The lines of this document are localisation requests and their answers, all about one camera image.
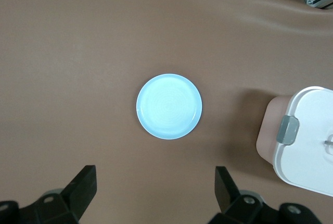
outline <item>brown leather mat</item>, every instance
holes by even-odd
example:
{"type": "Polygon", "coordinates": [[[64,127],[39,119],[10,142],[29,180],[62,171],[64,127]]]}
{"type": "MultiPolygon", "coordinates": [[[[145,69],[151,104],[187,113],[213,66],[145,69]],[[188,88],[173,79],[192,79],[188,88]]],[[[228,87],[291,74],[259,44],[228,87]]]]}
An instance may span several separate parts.
{"type": "Polygon", "coordinates": [[[282,182],[255,149],[268,102],[333,89],[333,10],[303,0],[0,0],[0,200],[28,205],[97,167],[88,223],[207,223],[215,166],[277,208],[323,223],[333,198],[282,182]],[[166,141],[136,117],[162,73],[203,101],[187,136],[166,141]]]}

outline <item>light blue plate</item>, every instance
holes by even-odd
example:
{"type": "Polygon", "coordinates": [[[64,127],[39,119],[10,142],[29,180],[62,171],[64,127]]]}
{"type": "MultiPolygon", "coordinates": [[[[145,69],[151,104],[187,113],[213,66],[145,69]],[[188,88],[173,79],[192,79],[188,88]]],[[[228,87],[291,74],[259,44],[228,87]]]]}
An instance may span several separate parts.
{"type": "Polygon", "coordinates": [[[201,116],[202,101],[197,88],[185,77],[161,74],[141,89],[136,112],[150,134],[172,140],[194,129],[201,116]]]}

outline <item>screw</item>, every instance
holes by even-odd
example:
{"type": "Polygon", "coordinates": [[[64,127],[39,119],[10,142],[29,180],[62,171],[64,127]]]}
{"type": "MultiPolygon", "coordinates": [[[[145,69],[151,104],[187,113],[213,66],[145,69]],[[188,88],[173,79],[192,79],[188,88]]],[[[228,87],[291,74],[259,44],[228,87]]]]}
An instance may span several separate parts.
{"type": "Polygon", "coordinates": [[[53,196],[49,196],[49,197],[44,199],[44,203],[48,203],[48,202],[51,202],[53,200],[54,200],[53,196]]]}
{"type": "Polygon", "coordinates": [[[247,204],[254,204],[255,203],[255,200],[251,197],[244,197],[244,201],[247,203],[247,204]]]}
{"type": "Polygon", "coordinates": [[[8,204],[0,206],[0,211],[4,211],[8,208],[8,204]]]}
{"type": "Polygon", "coordinates": [[[289,205],[287,208],[288,208],[288,210],[289,210],[290,212],[292,212],[293,214],[297,214],[297,215],[299,215],[299,214],[301,213],[301,210],[300,210],[298,207],[296,207],[296,206],[289,205]]]}

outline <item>white container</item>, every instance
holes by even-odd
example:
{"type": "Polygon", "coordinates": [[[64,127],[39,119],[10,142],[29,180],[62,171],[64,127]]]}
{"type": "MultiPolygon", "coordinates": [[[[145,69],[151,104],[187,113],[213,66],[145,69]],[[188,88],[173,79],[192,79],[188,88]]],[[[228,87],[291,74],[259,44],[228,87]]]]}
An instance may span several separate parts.
{"type": "Polygon", "coordinates": [[[285,182],[333,196],[333,91],[308,87],[270,101],[259,155],[285,182]]]}

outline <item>plate rim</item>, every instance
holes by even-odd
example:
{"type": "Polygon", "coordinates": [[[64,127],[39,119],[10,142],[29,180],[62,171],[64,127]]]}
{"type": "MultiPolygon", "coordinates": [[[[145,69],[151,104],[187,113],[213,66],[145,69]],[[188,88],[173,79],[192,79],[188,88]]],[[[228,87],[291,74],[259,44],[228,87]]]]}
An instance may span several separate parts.
{"type": "Polygon", "coordinates": [[[188,135],[189,133],[191,133],[193,131],[193,129],[197,126],[197,124],[199,123],[200,119],[201,119],[201,114],[202,114],[202,99],[201,99],[201,94],[198,90],[198,88],[189,80],[187,79],[186,77],[184,76],[181,76],[179,74],[174,74],[174,73],[165,73],[165,74],[159,74],[151,79],[149,79],[144,85],[143,87],[140,89],[140,92],[137,96],[137,99],[136,99],[136,114],[137,114],[137,117],[138,117],[138,120],[141,124],[141,126],[149,133],[151,134],[152,136],[154,137],[157,137],[159,139],[163,139],[163,140],[175,140],[175,139],[179,139],[179,138],[182,138],[186,135],[188,135]],[[141,117],[140,115],[140,105],[139,105],[139,99],[140,97],[142,96],[142,93],[143,91],[145,91],[145,89],[147,87],[149,87],[149,85],[151,83],[153,83],[154,81],[158,80],[158,79],[161,79],[162,77],[175,77],[175,78],[178,78],[182,81],[185,81],[187,83],[187,85],[191,86],[192,88],[190,88],[191,90],[195,90],[195,92],[198,94],[198,96],[195,96],[195,103],[197,104],[197,110],[195,111],[195,117],[194,118],[197,118],[196,121],[195,121],[195,124],[193,125],[192,128],[188,128],[186,129],[186,131],[184,131],[184,133],[182,133],[181,135],[178,135],[177,137],[171,137],[171,138],[164,138],[164,137],[161,137],[159,136],[158,134],[155,134],[155,133],[152,133],[151,131],[149,131],[146,127],[145,127],[145,124],[144,124],[144,121],[142,120],[143,117],[141,117]]]}

